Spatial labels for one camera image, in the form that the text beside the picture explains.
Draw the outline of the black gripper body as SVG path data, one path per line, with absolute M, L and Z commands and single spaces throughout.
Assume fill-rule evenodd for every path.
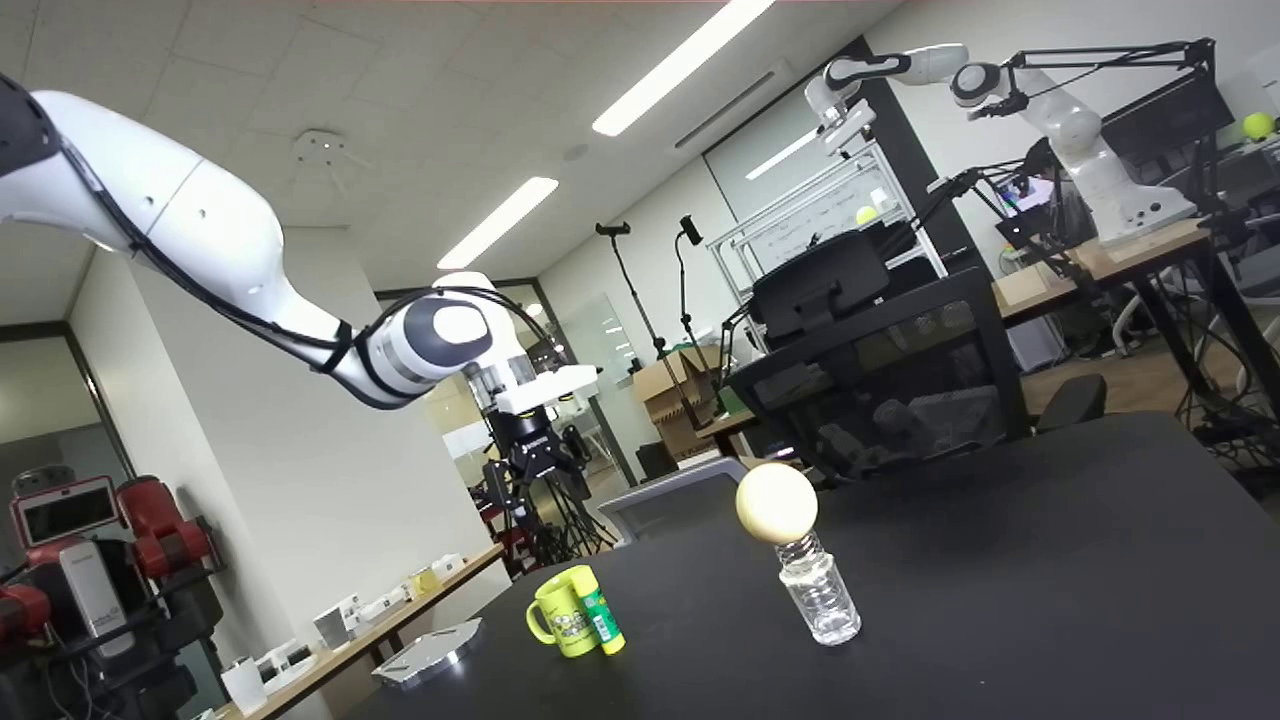
M 596 386 L 587 366 L 564 366 L 529 375 L 511 370 L 509 375 L 486 375 L 481 418 L 497 444 L 488 480 L 501 491 L 501 507 L 525 535 L 543 535 L 549 522 L 538 499 L 549 499 L 564 522 L 587 499 L 583 461 L 551 425 L 551 403 L 581 395 Z

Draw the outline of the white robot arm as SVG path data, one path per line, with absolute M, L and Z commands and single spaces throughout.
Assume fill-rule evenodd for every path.
M 587 366 L 538 370 L 515 328 L 538 320 L 486 273 L 350 324 L 283 273 L 283 223 L 242 177 L 96 101 L 0 80 L 0 220 L 83 235 L 149 261 L 235 328 L 332 375 L 371 408 L 404 408 L 463 375 L 515 485 L 567 472 L 549 403 L 596 386 Z

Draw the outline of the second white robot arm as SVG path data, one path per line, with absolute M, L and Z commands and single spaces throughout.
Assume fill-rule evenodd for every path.
M 833 152 L 871 129 L 871 118 L 862 109 L 868 80 L 944 84 L 972 122 L 1019 118 L 1048 141 L 1057 165 L 1077 183 L 1097 241 L 1121 246 L 1188 220 L 1192 202 L 1168 183 L 1140 183 L 1105 141 L 1105 118 L 1072 95 L 1072 84 L 1105 68 L 1155 68 L 1188 55 L 1188 41 L 1026 49 L 1010 62 L 975 62 L 963 44 L 923 44 L 868 62 L 835 55 L 805 84 L 805 101 Z

